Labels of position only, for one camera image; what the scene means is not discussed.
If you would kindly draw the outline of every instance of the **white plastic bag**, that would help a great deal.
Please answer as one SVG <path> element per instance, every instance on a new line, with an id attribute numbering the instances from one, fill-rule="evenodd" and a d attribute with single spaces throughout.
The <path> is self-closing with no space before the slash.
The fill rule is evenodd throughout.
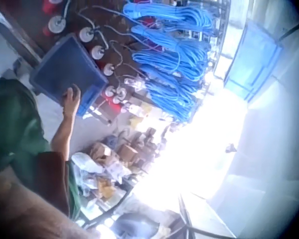
<path id="1" fill-rule="evenodd" d="M 82 152 L 73 154 L 71 159 L 81 170 L 89 173 L 103 173 L 105 170 L 101 165 L 94 162 L 89 155 Z"/>

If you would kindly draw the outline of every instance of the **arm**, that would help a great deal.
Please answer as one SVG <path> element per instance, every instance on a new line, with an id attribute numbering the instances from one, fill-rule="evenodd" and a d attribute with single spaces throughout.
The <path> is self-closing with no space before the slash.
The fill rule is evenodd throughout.
<path id="1" fill-rule="evenodd" d="M 73 89 L 69 88 L 66 92 L 66 97 L 63 107 L 63 121 L 51 141 L 51 148 L 54 152 L 62 154 L 63 159 L 67 161 L 70 153 L 70 139 L 72 136 L 74 119 L 80 105 L 81 91 L 76 88 L 76 96 L 73 96 Z"/>

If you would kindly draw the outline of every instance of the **blue cable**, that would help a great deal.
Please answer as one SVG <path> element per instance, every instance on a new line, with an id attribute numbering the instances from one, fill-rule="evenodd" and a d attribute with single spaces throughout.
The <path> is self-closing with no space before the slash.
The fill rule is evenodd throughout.
<path id="1" fill-rule="evenodd" d="M 129 19 L 137 19 L 143 16 L 154 16 L 158 19 L 170 20 L 180 23 L 188 30 L 193 26 L 199 27 L 199 31 L 210 32 L 213 28 L 212 15 L 203 9 L 193 6 L 170 6 L 161 3 L 127 3 L 123 7 L 123 14 Z"/>
<path id="2" fill-rule="evenodd" d="M 148 64 L 142 64 L 140 66 L 140 70 L 147 72 L 152 77 L 157 78 L 163 84 L 169 85 L 171 91 L 177 91 L 179 95 L 178 100 L 180 102 L 180 105 L 194 104 L 193 96 L 191 94 L 193 92 L 196 92 L 198 88 L 195 89 L 193 86 L 186 85 L 186 81 L 182 81 L 181 78 L 178 81 L 173 75 L 162 72 Z"/>
<path id="3" fill-rule="evenodd" d="M 114 31 L 114 32 L 117 33 L 118 35 L 121 35 L 121 36 L 131 36 L 131 37 L 133 37 L 135 40 L 137 40 L 138 42 L 140 42 L 141 44 L 143 44 L 144 46 L 148 47 L 149 49 L 154 50 L 154 51 L 157 51 L 157 50 L 156 50 L 156 47 L 152 47 L 152 46 L 150 46 L 150 45 L 144 43 L 144 41 L 140 40 L 138 37 L 134 36 L 134 35 L 131 34 L 131 33 L 121 33 L 121 32 L 119 32 L 119 31 L 117 31 L 114 27 L 109 26 L 109 25 L 104 25 L 104 27 L 107 27 L 107 28 L 111 29 L 112 31 Z"/>
<path id="4" fill-rule="evenodd" d="M 163 30 L 165 32 L 172 32 L 172 31 L 178 31 L 178 30 L 183 30 L 183 31 L 196 31 L 196 32 L 203 32 L 205 35 L 208 36 L 217 36 L 216 34 L 216 30 L 214 30 L 213 28 L 210 29 L 203 29 L 200 26 L 188 26 L 187 24 L 183 24 L 181 22 L 173 22 L 173 21 L 164 21 L 163 23 Z"/>
<path id="5" fill-rule="evenodd" d="M 157 45 L 176 52 L 180 56 L 178 61 L 187 62 L 192 67 L 195 67 L 199 62 L 204 62 L 207 58 L 207 52 L 210 50 L 210 45 L 207 42 L 178 40 L 167 33 L 148 29 L 141 25 L 133 26 L 131 31 L 148 38 Z"/>
<path id="6" fill-rule="evenodd" d="M 132 55 L 134 61 L 140 64 L 150 64 L 158 67 L 161 70 L 170 72 L 174 68 L 177 59 L 177 54 L 174 52 L 157 52 L 157 51 L 139 51 Z M 205 74 L 207 61 L 200 62 L 195 67 L 190 66 L 187 62 L 181 61 L 177 69 L 183 77 L 191 81 L 198 81 Z"/>
<path id="7" fill-rule="evenodd" d="M 186 87 L 183 87 L 175 77 L 150 65 L 143 64 L 140 69 L 156 78 L 145 81 L 145 86 L 155 105 L 172 115 L 177 121 L 187 121 L 195 102 L 191 93 L 186 91 Z"/>

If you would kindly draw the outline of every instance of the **cardboard box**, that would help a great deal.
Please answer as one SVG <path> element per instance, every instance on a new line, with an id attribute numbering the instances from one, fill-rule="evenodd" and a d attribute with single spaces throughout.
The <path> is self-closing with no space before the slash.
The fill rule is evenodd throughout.
<path id="1" fill-rule="evenodd" d="M 118 155 L 122 161 L 133 163 L 137 158 L 138 152 L 132 147 L 123 144 L 118 151 Z"/>

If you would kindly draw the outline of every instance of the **black cable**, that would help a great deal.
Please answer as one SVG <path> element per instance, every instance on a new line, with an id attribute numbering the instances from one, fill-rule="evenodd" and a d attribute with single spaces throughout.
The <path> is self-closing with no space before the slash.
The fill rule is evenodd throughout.
<path id="1" fill-rule="evenodd" d="M 299 24 L 294 26 L 293 28 L 291 28 L 289 31 L 287 31 L 284 35 L 282 35 L 278 41 L 282 41 L 284 40 L 286 37 L 290 36 L 291 34 L 293 34 L 295 31 L 299 30 Z"/>

